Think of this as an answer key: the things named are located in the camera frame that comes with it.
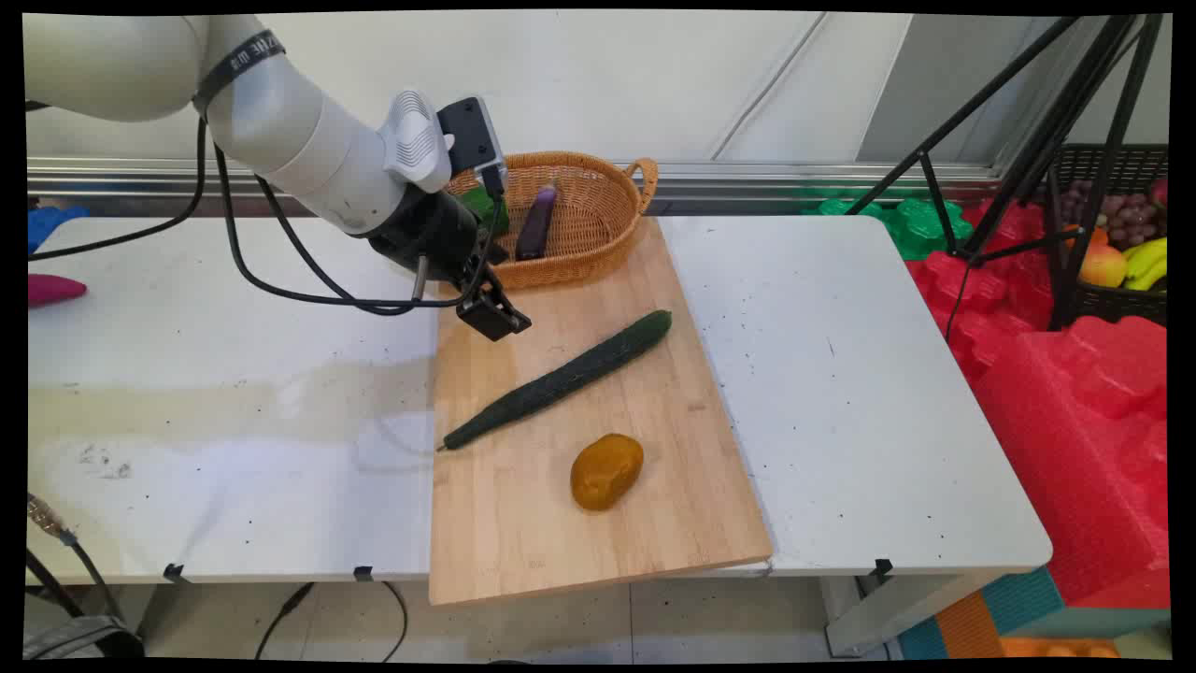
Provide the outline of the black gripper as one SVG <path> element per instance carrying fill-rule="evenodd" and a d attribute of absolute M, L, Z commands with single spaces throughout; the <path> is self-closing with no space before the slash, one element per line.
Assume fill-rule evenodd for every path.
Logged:
<path fill-rule="evenodd" d="M 427 280 L 465 287 L 475 274 L 478 230 L 483 225 L 483 219 L 452 194 L 405 186 L 397 209 L 367 235 L 367 241 L 373 251 L 409 271 L 416 271 L 419 257 L 425 255 Z M 520 334 L 531 325 L 512 306 L 492 269 L 484 269 L 477 293 L 463 299 L 456 316 L 490 341 Z"/>

